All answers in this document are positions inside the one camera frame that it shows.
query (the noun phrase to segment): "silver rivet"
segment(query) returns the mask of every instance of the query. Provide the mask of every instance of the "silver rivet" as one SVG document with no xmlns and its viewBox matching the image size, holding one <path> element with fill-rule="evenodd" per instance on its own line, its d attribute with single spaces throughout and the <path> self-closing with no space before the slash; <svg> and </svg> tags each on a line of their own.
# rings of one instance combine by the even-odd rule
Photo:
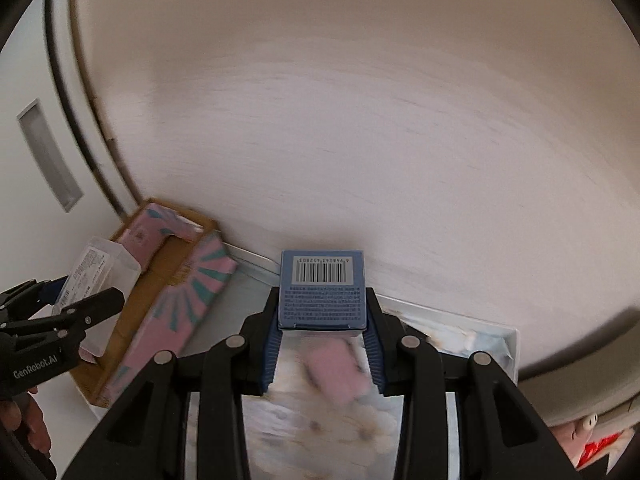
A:
<svg viewBox="0 0 640 480">
<path fill-rule="evenodd" d="M 480 366 L 487 366 L 491 363 L 491 356 L 486 352 L 478 352 L 474 354 L 474 361 Z"/>
<path fill-rule="evenodd" d="M 244 344 L 244 337 L 241 335 L 232 335 L 226 338 L 226 345 L 229 348 L 240 348 Z"/>
<path fill-rule="evenodd" d="M 400 342 L 405 348 L 418 348 L 420 346 L 420 340 L 415 335 L 406 335 Z"/>
<path fill-rule="evenodd" d="M 161 350 L 154 355 L 154 361 L 157 365 L 165 365 L 173 358 L 173 356 L 174 355 L 168 350 Z"/>
</svg>

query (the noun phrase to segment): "human hand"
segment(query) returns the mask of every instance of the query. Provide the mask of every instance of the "human hand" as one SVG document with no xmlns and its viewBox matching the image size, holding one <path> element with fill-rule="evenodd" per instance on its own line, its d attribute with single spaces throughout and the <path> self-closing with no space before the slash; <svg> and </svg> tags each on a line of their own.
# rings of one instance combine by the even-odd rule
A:
<svg viewBox="0 0 640 480">
<path fill-rule="evenodd" d="M 29 390 L 30 394 L 36 394 L 37 388 Z M 51 438 L 44 423 L 44 416 L 38 403 L 31 397 L 25 413 L 20 412 L 18 405 L 12 400 L 0 402 L 0 422 L 8 431 L 15 431 L 20 427 L 22 420 L 29 428 L 27 440 L 33 449 L 47 454 L 51 450 Z"/>
</svg>

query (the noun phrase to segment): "white label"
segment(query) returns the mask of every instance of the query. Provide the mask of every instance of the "white label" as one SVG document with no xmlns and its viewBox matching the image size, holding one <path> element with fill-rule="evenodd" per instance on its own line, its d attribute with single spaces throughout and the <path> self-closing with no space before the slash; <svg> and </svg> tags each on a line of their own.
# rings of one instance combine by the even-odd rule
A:
<svg viewBox="0 0 640 480">
<path fill-rule="evenodd" d="M 85 248 L 80 264 L 66 279 L 56 306 L 64 308 L 89 296 L 108 261 L 109 253 L 94 247 Z"/>
<path fill-rule="evenodd" d="M 349 256 L 294 256 L 292 285 L 353 285 Z"/>
</svg>

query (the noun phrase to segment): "open cardboard box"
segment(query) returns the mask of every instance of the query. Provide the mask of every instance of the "open cardboard box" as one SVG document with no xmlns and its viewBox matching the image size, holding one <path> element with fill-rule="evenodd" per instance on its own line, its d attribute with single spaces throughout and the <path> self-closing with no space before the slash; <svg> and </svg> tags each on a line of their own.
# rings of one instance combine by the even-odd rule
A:
<svg viewBox="0 0 640 480">
<path fill-rule="evenodd" d="M 187 242 L 175 236 L 167 238 L 166 242 L 154 255 L 149 268 L 140 276 L 136 286 L 131 291 L 120 318 L 113 329 L 104 355 L 96 358 L 97 364 L 82 361 L 76 368 L 71 370 L 71 376 L 74 378 L 79 390 L 88 402 L 94 406 L 107 407 L 105 402 L 100 400 L 100 393 L 111 375 L 117 370 L 133 336 L 135 336 L 158 294 L 170 282 L 174 273 L 180 268 L 183 261 L 189 256 L 202 237 L 218 228 L 216 221 L 200 213 L 157 198 L 150 198 L 118 229 L 111 237 L 111 240 L 117 240 L 138 213 L 150 202 L 171 208 L 179 215 L 196 222 L 203 227 L 203 232 L 193 242 Z"/>
</svg>

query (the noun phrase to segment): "small box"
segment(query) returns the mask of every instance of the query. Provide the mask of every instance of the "small box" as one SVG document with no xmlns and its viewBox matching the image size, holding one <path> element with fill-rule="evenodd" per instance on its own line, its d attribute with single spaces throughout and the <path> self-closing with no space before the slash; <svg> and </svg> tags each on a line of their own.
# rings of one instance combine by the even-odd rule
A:
<svg viewBox="0 0 640 480">
<path fill-rule="evenodd" d="M 283 251 L 278 326 L 358 332 L 367 327 L 362 251 Z"/>
</svg>

